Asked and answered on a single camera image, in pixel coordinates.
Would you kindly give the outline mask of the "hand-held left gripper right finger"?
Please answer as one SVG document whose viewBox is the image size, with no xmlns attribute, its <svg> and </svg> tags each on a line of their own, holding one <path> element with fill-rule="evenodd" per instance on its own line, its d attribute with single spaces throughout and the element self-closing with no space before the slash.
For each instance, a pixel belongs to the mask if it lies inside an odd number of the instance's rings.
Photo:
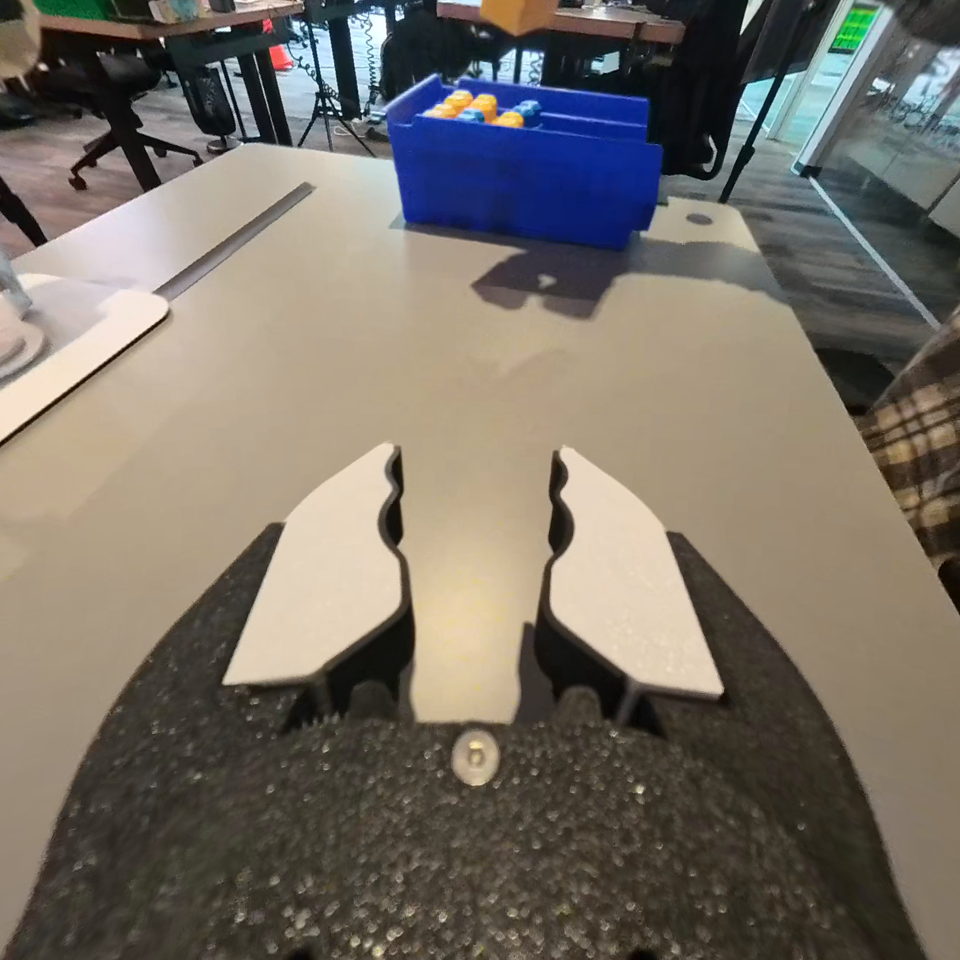
<svg viewBox="0 0 960 960">
<path fill-rule="evenodd" d="M 535 661 L 554 699 L 586 689 L 616 722 L 647 697 L 719 703 L 724 682 L 664 523 L 572 446 L 553 452 L 548 494 Z"/>
</svg>

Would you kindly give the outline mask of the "wooden desk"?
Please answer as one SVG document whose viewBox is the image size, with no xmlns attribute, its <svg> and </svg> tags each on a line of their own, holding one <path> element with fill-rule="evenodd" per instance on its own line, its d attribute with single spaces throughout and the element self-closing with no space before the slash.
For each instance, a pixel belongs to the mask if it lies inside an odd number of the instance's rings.
<svg viewBox="0 0 960 960">
<path fill-rule="evenodd" d="M 286 22 L 305 11 L 304 2 L 111 2 L 113 18 L 82 20 L 40 14 L 44 34 L 81 54 L 115 43 L 161 43 L 177 76 L 234 60 L 253 114 L 254 141 L 291 146 L 293 141 L 269 49 L 282 44 Z"/>
<path fill-rule="evenodd" d="M 441 18 L 485 23 L 481 18 L 481 2 L 449 1 L 435 3 Z M 559 2 L 552 26 L 548 30 L 515 38 L 514 50 L 519 57 L 527 51 L 546 48 L 554 38 L 574 39 L 586 45 L 623 45 L 633 47 L 653 44 L 672 48 L 680 44 L 688 26 L 679 19 L 655 13 L 643 5 L 609 2 Z"/>
</svg>

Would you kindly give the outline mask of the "pile of yellow and blue blocks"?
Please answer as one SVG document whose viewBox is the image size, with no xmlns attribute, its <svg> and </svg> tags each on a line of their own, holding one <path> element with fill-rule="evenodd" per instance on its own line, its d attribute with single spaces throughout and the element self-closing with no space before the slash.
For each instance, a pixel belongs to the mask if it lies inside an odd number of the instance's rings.
<svg viewBox="0 0 960 960">
<path fill-rule="evenodd" d="M 507 129 L 536 129 L 544 122 L 543 109 L 537 101 L 521 101 L 513 107 L 501 109 L 493 94 L 473 94 L 465 89 L 453 90 L 418 115 L 427 119 L 460 121 Z"/>
</svg>

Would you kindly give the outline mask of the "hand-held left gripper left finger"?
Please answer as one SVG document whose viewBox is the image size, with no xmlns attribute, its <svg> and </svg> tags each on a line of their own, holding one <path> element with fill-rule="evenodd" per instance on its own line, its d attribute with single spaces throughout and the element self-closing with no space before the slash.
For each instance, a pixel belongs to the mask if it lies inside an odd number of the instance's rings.
<svg viewBox="0 0 960 960">
<path fill-rule="evenodd" d="M 402 449 L 382 442 L 287 515 L 222 675 L 226 688 L 325 682 L 344 713 L 356 687 L 402 699 L 415 626 L 402 554 Z"/>
</svg>

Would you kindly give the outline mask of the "person's plaid shirt torso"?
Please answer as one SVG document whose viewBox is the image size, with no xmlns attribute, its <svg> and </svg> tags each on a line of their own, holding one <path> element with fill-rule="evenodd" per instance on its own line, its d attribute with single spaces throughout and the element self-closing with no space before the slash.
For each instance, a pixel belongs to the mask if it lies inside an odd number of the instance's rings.
<svg viewBox="0 0 960 960">
<path fill-rule="evenodd" d="M 931 565 L 958 566 L 958 309 L 856 424 Z"/>
</svg>

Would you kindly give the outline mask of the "black mesh bin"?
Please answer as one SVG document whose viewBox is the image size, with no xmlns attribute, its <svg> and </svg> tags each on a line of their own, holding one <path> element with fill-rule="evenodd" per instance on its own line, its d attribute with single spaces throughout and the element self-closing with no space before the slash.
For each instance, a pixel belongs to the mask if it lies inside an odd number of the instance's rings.
<svg viewBox="0 0 960 960">
<path fill-rule="evenodd" d="M 220 73 L 201 66 L 179 73 L 184 98 L 198 130 L 211 138 L 225 139 L 236 133 L 234 111 Z"/>
</svg>

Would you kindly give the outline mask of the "green lit display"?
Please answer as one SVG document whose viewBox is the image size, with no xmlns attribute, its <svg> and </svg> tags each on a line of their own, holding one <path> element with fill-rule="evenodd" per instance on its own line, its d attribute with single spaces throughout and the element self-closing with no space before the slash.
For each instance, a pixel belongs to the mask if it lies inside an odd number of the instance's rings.
<svg viewBox="0 0 960 960">
<path fill-rule="evenodd" d="M 858 52 L 881 11 L 873 1 L 852 1 L 827 48 L 829 54 L 852 56 Z"/>
</svg>

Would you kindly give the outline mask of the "black office chair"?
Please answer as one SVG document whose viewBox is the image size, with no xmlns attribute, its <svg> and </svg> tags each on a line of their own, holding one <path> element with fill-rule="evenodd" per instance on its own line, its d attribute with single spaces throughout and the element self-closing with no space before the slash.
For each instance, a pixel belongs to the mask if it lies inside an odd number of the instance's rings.
<svg viewBox="0 0 960 960">
<path fill-rule="evenodd" d="M 134 103 L 160 84 L 161 71 L 140 55 L 91 53 L 80 61 L 67 62 L 54 74 L 64 100 L 105 120 L 107 132 L 95 139 L 70 167 L 69 185 L 88 189 L 83 171 L 93 169 L 108 154 L 121 152 L 144 192 L 159 187 L 160 176 L 150 155 L 165 159 L 171 154 L 203 165 L 197 150 L 147 134 Z"/>
</svg>

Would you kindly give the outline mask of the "picture instruction board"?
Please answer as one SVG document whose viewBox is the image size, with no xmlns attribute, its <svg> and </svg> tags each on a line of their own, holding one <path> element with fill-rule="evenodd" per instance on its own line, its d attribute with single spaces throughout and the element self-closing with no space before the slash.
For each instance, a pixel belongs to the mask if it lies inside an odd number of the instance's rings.
<svg viewBox="0 0 960 960">
<path fill-rule="evenodd" d="M 1 1 L 1 80 L 20 78 L 42 52 L 41 14 L 33 1 Z"/>
</svg>

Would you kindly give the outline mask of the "yellow single-stud block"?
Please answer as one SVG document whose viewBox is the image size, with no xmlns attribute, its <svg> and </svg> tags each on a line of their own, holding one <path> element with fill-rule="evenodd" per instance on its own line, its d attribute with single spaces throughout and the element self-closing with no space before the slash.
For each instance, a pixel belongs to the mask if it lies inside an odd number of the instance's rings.
<svg viewBox="0 0 960 960">
<path fill-rule="evenodd" d="M 560 1 L 488 1 L 481 2 L 481 18 L 515 37 L 551 28 Z"/>
</svg>

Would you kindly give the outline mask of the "blue plastic bin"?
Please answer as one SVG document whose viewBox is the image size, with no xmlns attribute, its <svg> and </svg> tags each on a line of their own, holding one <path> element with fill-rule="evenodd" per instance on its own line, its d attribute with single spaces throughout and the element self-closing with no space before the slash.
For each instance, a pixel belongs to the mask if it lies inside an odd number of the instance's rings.
<svg viewBox="0 0 960 960">
<path fill-rule="evenodd" d="M 487 94 L 498 114 L 539 105 L 507 128 L 428 112 L 458 91 Z M 663 147 L 647 99 L 461 78 L 423 79 L 387 105 L 390 148 L 408 225 L 622 250 L 649 229 Z"/>
</svg>

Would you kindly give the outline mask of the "black tripod stand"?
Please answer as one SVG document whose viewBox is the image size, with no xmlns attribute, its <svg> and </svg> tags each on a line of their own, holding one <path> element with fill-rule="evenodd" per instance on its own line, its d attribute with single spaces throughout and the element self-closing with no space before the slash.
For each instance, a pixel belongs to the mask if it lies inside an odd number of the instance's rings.
<svg viewBox="0 0 960 960">
<path fill-rule="evenodd" d="M 369 146 L 367 140 L 357 132 L 353 123 L 344 117 L 342 110 L 338 106 L 339 95 L 332 92 L 332 88 L 329 87 L 323 77 L 314 25 L 306 14 L 303 15 L 302 20 L 305 30 L 304 36 L 306 37 L 305 44 L 309 49 L 311 66 L 307 67 L 306 61 L 301 58 L 298 58 L 295 62 L 297 66 L 302 67 L 303 70 L 306 71 L 314 82 L 316 91 L 313 110 L 306 127 L 295 144 L 296 148 L 300 149 L 306 145 L 306 139 L 310 136 L 317 122 L 321 120 L 325 131 L 327 148 L 330 153 L 334 152 L 333 135 L 334 133 L 340 133 L 351 138 L 360 147 L 363 154 L 376 159 L 377 156 Z"/>
</svg>

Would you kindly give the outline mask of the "white stand with base plate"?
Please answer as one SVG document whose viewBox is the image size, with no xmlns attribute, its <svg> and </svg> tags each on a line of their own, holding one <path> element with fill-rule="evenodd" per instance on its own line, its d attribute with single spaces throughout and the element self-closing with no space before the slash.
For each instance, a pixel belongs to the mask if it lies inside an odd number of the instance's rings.
<svg viewBox="0 0 960 960">
<path fill-rule="evenodd" d="M 18 271 L 2 253 L 1 442 L 157 328 L 170 309 L 160 294 Z"/>
</svg>

